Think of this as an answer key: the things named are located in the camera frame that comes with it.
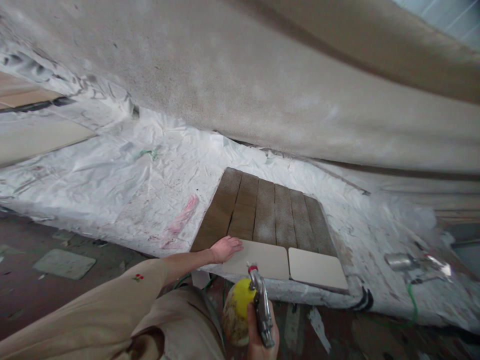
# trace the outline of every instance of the beige shirt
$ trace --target beige shirt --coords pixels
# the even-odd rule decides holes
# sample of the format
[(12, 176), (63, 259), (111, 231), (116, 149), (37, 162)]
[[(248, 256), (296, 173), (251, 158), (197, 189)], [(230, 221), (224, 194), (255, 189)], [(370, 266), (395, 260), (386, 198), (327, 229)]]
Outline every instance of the beige shirt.
[(202, 296), (182, 287), (158, 298), (168, 268), (146, 260), (0, 342), (0, 359), (225, 359)]

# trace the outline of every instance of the pink paint mark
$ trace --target pink paint mark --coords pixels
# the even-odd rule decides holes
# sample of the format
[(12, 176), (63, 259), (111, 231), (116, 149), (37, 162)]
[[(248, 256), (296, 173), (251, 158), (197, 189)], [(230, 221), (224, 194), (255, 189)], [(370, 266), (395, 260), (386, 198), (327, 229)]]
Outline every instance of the pink paint mark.
[(198, 203), (199, 197), (197, 195), (191, 194), (188, 197), (185, 208), (160, 235), (160, 244), (165, 244), (162, 246), (163, 249), (182, 249), (185, 247), (184, 241), (179, 239), (177, 235), (192, 218)]

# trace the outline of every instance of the red embroidery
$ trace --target red embroidery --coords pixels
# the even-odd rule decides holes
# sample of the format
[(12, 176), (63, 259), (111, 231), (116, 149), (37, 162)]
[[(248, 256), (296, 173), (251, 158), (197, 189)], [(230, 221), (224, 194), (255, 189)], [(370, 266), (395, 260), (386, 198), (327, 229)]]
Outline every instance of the red embroidery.
[(131, 279), (132, 279), (132, 280), (135, 280), (137, 283), (139, 283), (140, 280), (142, 280), (143, 278), (144, 278), (144, 277), (143, 277), (142, 275), (137, 274), (137, 275), (135, 275), (135, 277), (132, 277)]

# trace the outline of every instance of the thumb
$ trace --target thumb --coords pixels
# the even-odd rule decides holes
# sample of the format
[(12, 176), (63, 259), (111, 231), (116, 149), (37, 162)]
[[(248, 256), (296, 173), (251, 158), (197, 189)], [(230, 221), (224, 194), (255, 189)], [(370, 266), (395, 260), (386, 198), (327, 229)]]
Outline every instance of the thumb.
[(257, 314), (255, 314), (254, 304), (248, 303), (246, 308), (246, 320), (248, 322), (248, 338), (251, 344), (260, 344), (259, 330), (257, 327)]

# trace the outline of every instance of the green air hose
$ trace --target green air hose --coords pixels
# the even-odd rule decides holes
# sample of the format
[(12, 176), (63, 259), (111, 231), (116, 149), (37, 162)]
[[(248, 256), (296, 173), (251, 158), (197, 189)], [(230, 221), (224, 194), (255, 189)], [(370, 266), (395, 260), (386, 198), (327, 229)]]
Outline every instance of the green air hose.
[(408, 292), (408, 295), (410, 295), (410, 299), (411, 299), (411, 302), (413, 304), (413, 316), (412, 316), (412, 318), (409, 322), (406, 322), (406, 323), (403, 323), (403, 324), (384, 323), (384, 322), (377, 321), (377, 320), (375, 320), (375, 319), (371, 318), (370, 316), (367, 316), (363, 313), (360, 313), (360, 315), (362, 315), (364, 318), (370, 320), (371, 322), (374, 322), (377, 325), (381, 325), (381, 326), (384, 326), (384, 327), (387, 327), (387, 328), (392, 328), (392, 329), (405, 329), (405, 328), (409, 328), (409, 327), (415, 325), (417, 323), (417, 318), (418, 318), (418, 315), (419, 315), (419, 309), (417, 307), (417, 303), (415, 302), (414, 294), (412, 292), (412, 283), (411, 282), (408, 283), (408, 286), (406, 287), (406, 290)]

